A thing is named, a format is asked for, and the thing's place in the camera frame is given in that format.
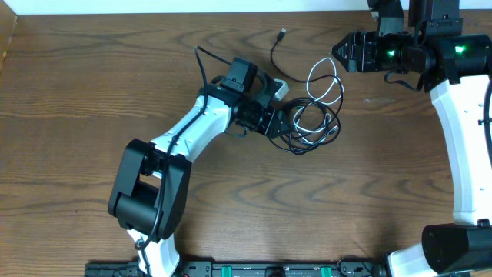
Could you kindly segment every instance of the wooden table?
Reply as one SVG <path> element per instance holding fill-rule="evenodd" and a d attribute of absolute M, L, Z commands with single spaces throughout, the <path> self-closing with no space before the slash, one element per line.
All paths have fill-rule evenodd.
<path fill-rule="evenodd" d="M 462 14 L 465 33 L 492 35 L 492 12 Z M 376 24 L 367 12 L 21 17 L 0 77 L 2 275 L 82 275 L 89 261 L 134 258 L 107 212 L 123 149 L 161 135 L 192 107 L 202 86 L 195 45 L 280 77 L 268 55 L 281 28 L 288 34 L 275 58 L 306 78 L 348 32 Z M 227 72 L 203 60 L 209 80 Z M 426 225 L 453 221 L 430 96 L 386 85 L 383 74 L 338 69 L 346 95 L 332 145 L 299 157 L 252 133 L 221 135 L 204 150 L 176 232 L 180 253 L 375 257 L 418 243 Z M 289 98 L 306 96 L 304 85 L 290 85 Z"/>

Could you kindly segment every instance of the black wire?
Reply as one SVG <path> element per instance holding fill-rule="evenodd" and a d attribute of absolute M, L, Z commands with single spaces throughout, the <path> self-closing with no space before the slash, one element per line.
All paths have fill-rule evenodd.
<path fill-rule="evenodd" d="M 148 277 L 152 277 L 151 275 L 151 263 L 148 262 L 147 252 L 144 250 L 141 251 L 141 256 L 144 258 L 145 270 L 147 271 Z"/>
<path fill-rule="evenodd" d="M 289 74 L 283 72 L 275 64 L 274 50 L 277 47 L 280 40 L 282 40 L 283 37 L 284 37 L 284 35 L 282 35 L 282 32 L 281 32 L 281 34 L 279 34 L 279 36 L 277 37 L 277 41 L 274 43 L 273 47 L 270 50 L 270 62 L 271 62 L 271 64 L 283 76 L 290 79 L 291 81 L 303 83 L 303 84 L 308 83 L 307 80 L 299 80 L 299 79 L 294 78 L 294 77 L 290 76 Z M 332 108 L 330 108 L 328 105 L 324 105 L 324 104 L 320 103 L 319 101 L 316 101 L 315 99 L 312 99 L 312 98 L 297 98 L 297 99 L 294 99 L 294 100 L 288 102 L 282 108 L 282 111 L 284 111 L 289 118 L 291 117 L 291 113 L 294 110 L 302 109 L 302 111 L 297 115 L 297 117 L 294 118 L 294 122 L 301 119 L 301 116 L 304 114 L 304 111 L 306 110 L 306 108 L 308 106 L 313 105 L 313 106 L 316 106 L 317 108 L 319 108 L 321 110 L 321 112 L 323 113 L 323 121 L 321 122 L 321 124 L 316 129 L 320 129 L 320 128 L 325 127 L 321 136 L 316 140 L 316 142 L 312 142 L 312 144 L 308 144 L 308 143 L 301 141 L 301 140 L 307 139 L 307 137 L 309 135 L 313 135 L 313 133 L 303 132 L 301 130 L 295 131 L 295 127 L 291 125 L 290 128 L 291 128 L 292 132 L 288 135 L 281 135 L 280 136 L 281 141 L 287 145 L 287 148 L 279 146 L 276 142 L 273 141 L 272 138 L 268 138 L 268 140 L 271 142 L 271 144 L 274 145 L 276 148 L 278 148 L 284 152 L 291 152 L 295 155 L 303 155 L 309 151 L 313 151 L 313 150 L 317 149 L 319 146 L 332 143 L 338 137 L 338 135 L 340 134 L 340 130 L 341 130 L 341 122 L 340 122 L 340 119 L 338 118 L 338 113 L 340 112 L 341 107 L 342 107 L 343 102 L 344 102 L 344 86 L 342 85 L 340 78 L 338 78 L 337 76 L 331 75 L 331 74 L 327 74 L 327 75 L 323 75 L 321 77 L 310 79 L 309 82 L 310 83 L 316 82 L 316 81 L 322 80 L 323 78 L 334 78 L 340 86 L 340 90 L 341 90 L 340 105 L 339 105 L 336 112 Z M 330 114 L 330 116 L 331 116 L 331 120 L 329 120 L 329 121 L 327 120 L 328 114 Z M 337 123 L 338 127 L 336 130 L 333 130 L 332 128 L 330 128 L 330 124 L 333 122 Z M 328 141 L 325 141 L 325 139 L 329 135 L 334 135 L 334 137 Z"/>
<path fill-rule="evenodd" d="M 490 133 L 490 99 L 492 98 L 492 81 L 489 82 L 484 100 L 484 129 L 485 141 L 489 152 L 490 165 L 492 166 L 492 135 Z"/>
<path fill-rule="evenodd" d="M 322 126 L 326 126 L 321 137 L 319 137 L 316 140 L 316 142 L 313 142 L 312 144 L 306 145 L 306 143 L 302 142 L 300 139 L 306 138 L 307 136 L 313 135 L 313 134 L 311 134 L 309 132 L 303 132 L 301 130 L 295 131 L 295 127 L 291 125 L 290 127 L 291 127 L 292 132 L 288 135 L 281 135 L 280 136 L 280 139 L 282 140 L 282 142 L 284 142 L 287 145 L 288 149 L 279 146 L 271 138 L 268 138 L 268 140 L 271 142 L 271 144 L 273 144 L 275 147 L 277 147 L 278 149 L 280 149 L 282 151 L 291 152 L 292 154 L 295 154 L 295 155 L 303 155 L 309 151 L 314 151 L 319 146 L 330 144 L 335 139 L 337 139 L 337 137 L 340 135 L 340 131 L 341 131 L 341 122 L 340 122 L 340 119 L 338 118 L 338 114 L 340 113 L 340 110 L 341 110 L 343 103 L 344 103 L 344 87 L 341 84 L 341 80 L 338 77 L 336 77 L 336 76 L 331 76 L 331 77 L 335 78 L 337 80 L 337 82 L 340 86 L 340 90 L 341 90 L 340 105 L 338 106 L 337 111 L 334 111 L 328 105 L 323 105 L 322 103 L 315 101 L 312 98 L 296 98 L 296 99 L 291 100 L 288 103 L 286 103 L 284 105 L 284 107 L 282 108 L 282 111 L 284 111 L 286 113 L 286 115 L 290 118 L 291 113 L 294 110 L 297 110 L 300 108 L 303 108 L 305 110 L 309 105 L 314 105 L 314 106 L 318 107 L 323 113 L 323 122 L 317 128 L 321 128 Z M 297 121 L 300 118 L 300 116 L 302 115 L 302 112 L 297 116 L 297 118 L 294 118 L 295 121 Z M 326 114 L 331 115 L 331 120 L 327 120 Z M 330 128 L 330 124 L 332 124 L 334 122 L 336 122 L 337 126 L 338 126 L 337 130 L 335 130 L 335 133 L 333 133 L 332 128 Z M 333 135 L 333 138 L 325 141 L 325 139 L 329 135 Z"/>
<path fill-rule="evenodd" d="M 156 235 L 158 227 L 159 227 L 160 222 L 161 222 L 162 206 L 163 206 L 163 201 L 164 201 L 165 185 L 166 185 L 166 179 L 167 179 L 166 175 L 168 174 L 168 170 L 169 170 L 169 162 L 170 162 L 170 156 L 171 156 L 172 148 L 175 146 L 176 142 L 178 141 L 179 137 L 183 134 L 183 132 L 185 132 L 186 129 L 188 129 L 201 115 L 203 115 L 206 108 L 207 108 L 207 103 L 208 103 L 207 76 L 205 74 L 204 67 L 201 64 L 200 55 L 198 54 L 198 50 L 201 50 L 201 51 L 203 51 L 209 55 L 212 55 L 212 56 L 214 56 L 214 55 L 211 54 L 210 52 L 204 50 L 200 46 L 196 46 L 194 48 L 194 54 L 196 56 L 198 65 L 200 66 L 201 77 L 203 78 L 203 83 L 204 83 L 204 104 L 201 107 L 200 112 L 194 118 L 192 118 L 183 128 L 181 128 L 181 130 L 179 130 L 179 132 L 176 133 L 176 135 L 174 135 L 171 139 L 171 143 L 168 146 L 168 151 L 166 152 L 166 156 L 165 156 L 165 165 L 164 165 L 164 168 L 161 169 L 161 171 L 162 171 L 161 189 L 159 189 L 159 193 L 158 193 L 158 207 L 157 207 L 157 212 L 155 213 L 154 225 L 152 226 L 152 230 L 144 242 L 138 240 L 135 243 L 135 248 L 139 251 L 144 250 L 148 246 L 148 244 L 151 242 L 152 238 Z"/>
<path fill-rule="evenodd" d="M 390 77 L 396 73 L 394 70 L 390 70 L 389 72 L 386 73 L 386 75 L 384 76 L 384 81 L 388 84 L 398 84 L 398 85 L 402 85 L 404 86 L 405 88 L 408 88 L 410 90 L 413 90 L 414 92 L 419 92 L 422 90 L 422 88 L 424 87 L 424 75 L 421 75 L 420 78 L 418 79 L 418 84 L 417 84 L 417 87 L 414 88 L 412 85 L 410 85 L 408 82 L 406 81 L 403 81 L 403 80 L 397 80 L 397 81 L 390 81 Z"/>
<path fill-rule="evenodd" d="M 197 46 L 196 48 L 198 48 L 198 50 L 202 51 L 203 53 L 205 53 L 205 54 L 207 54 L 207 55 L 211 56 L 212 58 L 216 58 L 217 60 L 219 60 L 219 61 L 221 61 L 221 62 L 225 63 L 226 65 L 232 65 L 232 62 L 229 62 L 229 61 L 228 61 L 228 60 L 226 60 L 225 58 L 221 58 L 221 57 L 217 56 L 216 54 L 212 54 L 212 53 L 210 53 L 209 51 L 207 51 L 207 50 L 203 49 L 203 48 L 202 48 L 202 47 L 200 47 L 200 46 Z"/>
<path fill-rule="evenodd" d="M 277 41 L 274 43 L 274 46 L 271 48 L 270 50 L 270 62 L 271 64 L 285 77 L 287 77 L 288 79 L 290 79 L 291 81 L 294 81 L 294 82 L 298 82 L 298 83 L 302 83 L 302 84 L 305 84 L 307 83 L 308 81 L 307 80 L 299 80 L 299 79 L 296 79 L 292 76 L 290 76 L 289 74 L 283 72 L 280 68 L 278 68 L 277 64 L 275 64 L 274 62 L 274 50 L 275 50 L 275 47 L 277 47 L 277 44 L 279 43 L 280 39 L 277 39 Z M 311 79 L 309 80 L 310 83 L 312 82 L 316 82 L 316 81 L 319 81 L 321 79 L 324 79 L 324 78 L 333 78 L 333 75 L 323 75 L 321 77 L 317 77 L 317 78 L 314 78 L 314 79 Z"/>

